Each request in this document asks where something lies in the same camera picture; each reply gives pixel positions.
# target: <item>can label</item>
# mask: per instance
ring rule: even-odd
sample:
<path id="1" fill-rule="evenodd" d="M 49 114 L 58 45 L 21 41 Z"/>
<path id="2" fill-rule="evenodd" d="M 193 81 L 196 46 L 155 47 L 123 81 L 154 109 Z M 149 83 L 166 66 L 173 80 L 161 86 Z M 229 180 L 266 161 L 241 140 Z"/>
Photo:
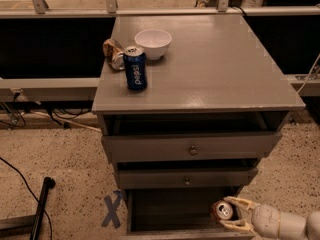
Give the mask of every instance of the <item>can label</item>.
<path id="1" fill-rule="evenodd" d="M 142 48 L 129 46 L 125 49 L 123 61 L 126 71 L 128 88 L 142 91 L 147 87 L 145 62 L 146 55 Z"/>

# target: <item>open drawer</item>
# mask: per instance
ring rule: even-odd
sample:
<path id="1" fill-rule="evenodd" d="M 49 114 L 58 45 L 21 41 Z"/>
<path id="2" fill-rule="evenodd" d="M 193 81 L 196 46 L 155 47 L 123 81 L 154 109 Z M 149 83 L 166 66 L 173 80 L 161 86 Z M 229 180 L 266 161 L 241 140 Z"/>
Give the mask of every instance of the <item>open drawer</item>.
<path id="1" fill-rule="evenodd" d="M 280 132 L 104 136 L 109 162 L 262 158 Z"/>
<path id="2" fill-rule="evenodd" d="M 126 190 L 128 233 L 121 239 L 252 239 L 225 229 L 210 216 L 211 206 L 238 191 L 234 187 Z M 232 220 L 241 219 L 233 207 Z"/>

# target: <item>can held by gripper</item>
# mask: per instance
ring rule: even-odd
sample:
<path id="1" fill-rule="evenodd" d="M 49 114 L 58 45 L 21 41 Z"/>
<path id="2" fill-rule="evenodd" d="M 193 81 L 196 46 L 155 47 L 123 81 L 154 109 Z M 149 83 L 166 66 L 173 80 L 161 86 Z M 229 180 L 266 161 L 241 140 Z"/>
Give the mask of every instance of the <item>can held by gripper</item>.
<path id="1" fill-rule="evenodd" d="M 146 55 L 143 48 L 129 46 L 124 50 L 123 62 L 126 71 L 128 89 L 142 91 L 147 87 Z"/>
<path id="2" fill-rule="evenodd" d="M 211 216 L 217 221 L 230 220 L 233 216 L 232 206 L 228 202 L 220 200 L 211 206 Z"/>

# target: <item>speckled floor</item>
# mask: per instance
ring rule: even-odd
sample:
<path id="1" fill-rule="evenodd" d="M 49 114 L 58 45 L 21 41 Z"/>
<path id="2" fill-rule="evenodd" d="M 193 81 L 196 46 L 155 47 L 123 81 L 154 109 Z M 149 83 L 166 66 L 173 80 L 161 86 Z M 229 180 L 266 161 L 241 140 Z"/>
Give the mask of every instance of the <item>speckled floor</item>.
<path id="1" fill-rule="evenodd" d="M 294 119 L 295 124 L 284 126 L 282 139 L 240 196 L 306 217 L 320 209 L 320 128 L 306 110 L 295 113 Z M 46 206 L 53 239 L 116 240 L 125 235 L 127 209 L 123 201 L 117 209 L 121 226 L 115 229 L 112 222 L 102 226 L 108 212 L 104 198 L 109 195 L 115 202 L 117 187 L 100 143 L 101 134 L 77 126 L 61 129 L 38 115 L 25 115 L 25 120 L 27 126 L 22 129 L 8 130 L 0 124 L 0 156 L 23 173 L 36 196 L 44 177 L 56 181 Z M 92 115 L 77 122 L 98 127 Z M 0 185 L 0 219 L 35 214 L 36 202 L 22 179 L 2 162 Z M 41 239 L 49 239 L 48 225 L 44 218 Z M 29 235 L 5 239 L 29 239 Z"/>

